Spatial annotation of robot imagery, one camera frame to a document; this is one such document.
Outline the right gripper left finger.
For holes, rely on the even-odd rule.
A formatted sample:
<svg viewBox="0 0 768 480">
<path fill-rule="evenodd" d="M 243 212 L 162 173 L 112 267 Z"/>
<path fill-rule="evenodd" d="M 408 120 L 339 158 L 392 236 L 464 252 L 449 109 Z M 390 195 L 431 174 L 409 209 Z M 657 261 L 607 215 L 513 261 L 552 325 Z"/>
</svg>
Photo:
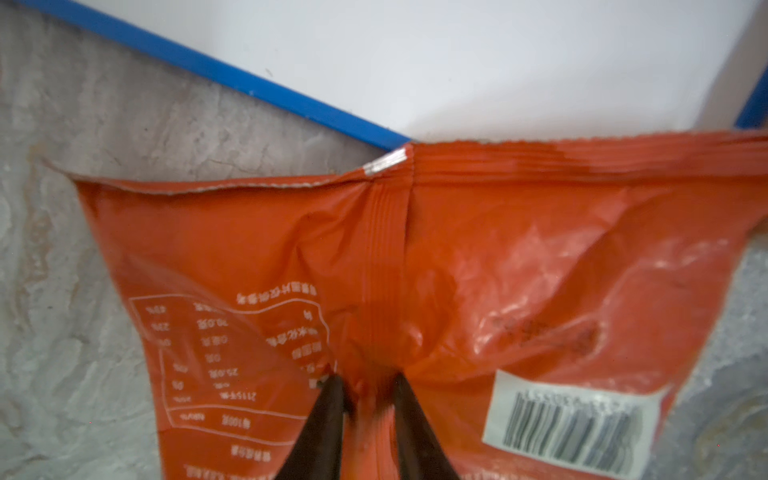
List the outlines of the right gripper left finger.
<svg viewBox="0 0 768 480">
<path fill-rule="evenodd" d="M 275 479 L 339 480 L 344 416 L 345 384 L 331 375 Z"/>
</svg>

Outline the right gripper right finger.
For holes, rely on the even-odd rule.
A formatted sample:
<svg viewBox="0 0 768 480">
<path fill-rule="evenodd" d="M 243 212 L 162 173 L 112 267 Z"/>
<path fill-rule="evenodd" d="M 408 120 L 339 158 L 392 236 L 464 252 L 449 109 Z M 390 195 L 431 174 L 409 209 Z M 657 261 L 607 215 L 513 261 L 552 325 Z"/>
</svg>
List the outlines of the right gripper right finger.
<svg viewBox="0 0 768 480">
<path fill-rule="evenodd" d="M 393 403 L 400 478 L 459 480 L 402 373 L 394 379 Z"/>
</svg>

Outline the red chips bag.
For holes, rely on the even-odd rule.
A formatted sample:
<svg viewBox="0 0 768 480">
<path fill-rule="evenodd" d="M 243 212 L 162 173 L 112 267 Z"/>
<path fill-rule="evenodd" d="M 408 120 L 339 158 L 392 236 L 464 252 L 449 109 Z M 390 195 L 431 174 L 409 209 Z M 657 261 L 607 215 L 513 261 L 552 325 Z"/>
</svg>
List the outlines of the red chips bag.
<svg viewBox="0 0 768 480">
<path fill-rule="evenodd" d="M 638 479 L 767 216 L 767 134 L 72 180 L 142 339 L 165 478 L 275 479 L 338 375 L 340 479 L 401 479 L 402 373 L 460 479 Z"/>
</svg>

